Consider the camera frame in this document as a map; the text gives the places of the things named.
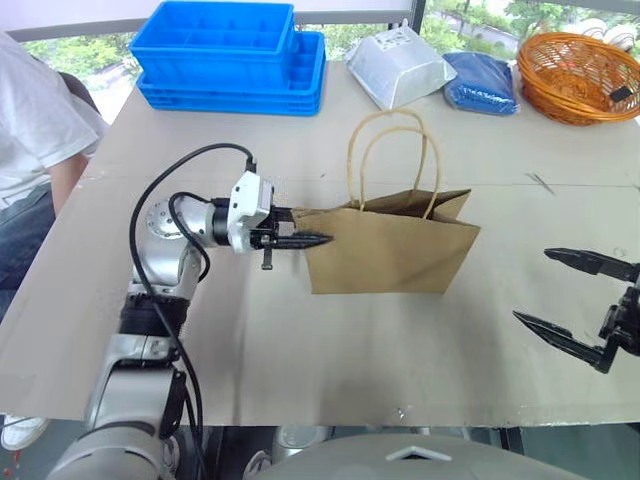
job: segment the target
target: jeans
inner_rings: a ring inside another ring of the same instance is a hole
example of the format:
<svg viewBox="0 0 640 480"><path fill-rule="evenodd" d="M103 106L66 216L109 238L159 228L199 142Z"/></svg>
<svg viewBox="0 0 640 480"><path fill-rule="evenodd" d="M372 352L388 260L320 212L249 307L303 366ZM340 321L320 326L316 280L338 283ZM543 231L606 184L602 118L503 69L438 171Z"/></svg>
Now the jeans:
<svg viewBox="0 0 640 480"><path fill-rule="evenodd" d="M0 210L0 322L55 218L50 184Z"/></svg>

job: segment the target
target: white t-shirt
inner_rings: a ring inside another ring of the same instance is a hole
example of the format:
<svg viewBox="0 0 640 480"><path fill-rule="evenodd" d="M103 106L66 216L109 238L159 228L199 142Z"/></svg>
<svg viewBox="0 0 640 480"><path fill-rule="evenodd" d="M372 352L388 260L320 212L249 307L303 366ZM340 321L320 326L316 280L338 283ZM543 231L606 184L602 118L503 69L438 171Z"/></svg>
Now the white t-shirt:
<svg viewBox="0 0 640 480"><path fill-rule="evenodd" d="M47 169L91 155L106 129L57 72L0 32L0 210L50 182Z"/></svg>

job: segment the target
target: wicker basket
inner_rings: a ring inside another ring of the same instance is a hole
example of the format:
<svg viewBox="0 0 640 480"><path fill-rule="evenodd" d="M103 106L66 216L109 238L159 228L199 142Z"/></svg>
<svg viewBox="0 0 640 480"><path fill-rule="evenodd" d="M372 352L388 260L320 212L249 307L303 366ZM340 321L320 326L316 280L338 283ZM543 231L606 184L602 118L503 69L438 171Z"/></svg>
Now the wicker basket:
<svg viewBox="0 0 640 480"><path fill-rule="evenodd" d="M570 125L622 122L640 114L640 64L584 35L543 33L520 49L524 96Z"/></svg>

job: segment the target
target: floor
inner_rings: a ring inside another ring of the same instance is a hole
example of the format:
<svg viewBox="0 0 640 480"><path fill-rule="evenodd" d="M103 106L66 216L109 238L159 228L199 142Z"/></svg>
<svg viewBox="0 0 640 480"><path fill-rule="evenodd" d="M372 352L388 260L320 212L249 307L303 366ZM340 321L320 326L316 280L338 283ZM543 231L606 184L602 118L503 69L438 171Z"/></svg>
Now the floor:
<svg viewBox="0 0 640 480"><path fill-rule="evenodd" d="M83 431L80 422L54 421L33 446L21 453L18 462L14 454L0 449L4 478L44 480L65 448ZM337 427L333 432L335 437L375 433L365 427ZM501 439L500 432L494 429L474 428L470 432L473 441L496 445ZM209 477L240 480L253 454L271 449L274 433L275 427L208 428L205 456ZM457 429L436 428L430 433L460 436ZM510 429L509 437L512 450L522 448L529 457L589 480L640 478L640 428L628 425L537 427Z"/></svg>

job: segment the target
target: paper bag handle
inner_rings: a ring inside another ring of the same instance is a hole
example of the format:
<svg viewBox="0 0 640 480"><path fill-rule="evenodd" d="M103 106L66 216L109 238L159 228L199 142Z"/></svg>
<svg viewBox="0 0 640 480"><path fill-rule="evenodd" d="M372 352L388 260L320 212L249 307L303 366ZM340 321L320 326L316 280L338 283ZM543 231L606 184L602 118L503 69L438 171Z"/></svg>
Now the paper bag handle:
<svg viewBox="0 0 640 480"><path fill-rule="evenodd" d="M351 134L351 138L349 139L349 147L347 149L347 185L349 187L349 198L351 199L351 203L355 203L356 201L355 189L353 187L353 160L352 159L353 159L353 147L356 144L358 135L360 134L360 131L364 127L366 127L369 123L371 123L372 120L379 117L384 117L387 115L393 115L394 113L399 113L402 115L407 115L409 117L415 118L420 124L420 129L425 130L424 123L422 123L422 118L420 118L420 116L416 112L412 110L408 110L406 108L394 108L391 110L382 110L380 112L372 113L371 115L367 115L366 117L364 117L360 121L360 123L356 126L353 133ZM427 152L427 139L423 136L422 137L422 157L423 158L426 156L426 152ZM413 184L414 190L418 188L418 184L420 183L423 166L424 166L424 163L421 162L420 168L418 169L418 174L416 175L416 181Z"/></svg>
<svg viewBox="0 0 640 480"><path fill-rule="evenodd" d="M420 184L420 179L422 177L422 172L424 170L424 166L426 164L426 160L427 160L427 146L428 146L428 142L429 140L431 140L431 145L433 146L433 151L436 155L436 181L435 181L435 186L433 189L433 195L431 196L431 200L429 201L429 204L427 205L426 210L424 211L424 213L422 214L422 218L426 219L429 216L429 213L431 213L431 210L433 209L433 206L436 202L436 198L438 196L438 193L440 191L440 178L441 178L441 170L442 170L442 161L440 159L440 151L438 149L438 146L435 142L435 140L433 139L433 137L431 137L429 135L429 133L427 133L425 127L424 127L424 123L422 122L422 119L420 118L420 116L418 116L418 114L416 114L415 112L411 111L411 110L407 110L407 109L402 109L402 108L397 108L397 109L392 109L392 110L385 110L385 111L381 111L381 112L376 112L374 114L371 114L367 117L365 117L356 127L356 129L353 131L353 134L351 135L351 140L349 141L349 149L347 151L347 183L349 186L349 196L351 198L351 203L355 203L355 194L354 194L354 188L353 188L353 167L352 167L352 157L353 157L353 147L355 145L355 141L356 138L358 136L358 134L360 133L360 131L364 128L365 125L367 125L371 120L381 117L383 115L392 115L394 113L401 113L404 115L408 115L410 117L415 118L418 123L420 124L420 128L415 128L415 127L402 127L402 126L398 126L398 127L391 127L388 128L386 130L383 130L382 132L378 133L372 140L371 142L369 142L369 145L367 145L367 148L365 150L364 153L364 157L362 159L362 165L360 166L360 211L364 211L364 207L365 207L365 179L364 179L364 172L365 172L365 168L369 159L369 154L371 153L371 150L373 148L373 146L378 142L378 140L380 140L382 137L384 137L385 135L389 135L391 133L395 133L395 132L401 132L401 131L408 131L408 132L416 132L419 133L422 136L422 154L420 156L420 166L418 168L418 173L416 175L416 179L415 182L413 184L413 189L412 191L415 191L418 189L418 185Z"/></svg>

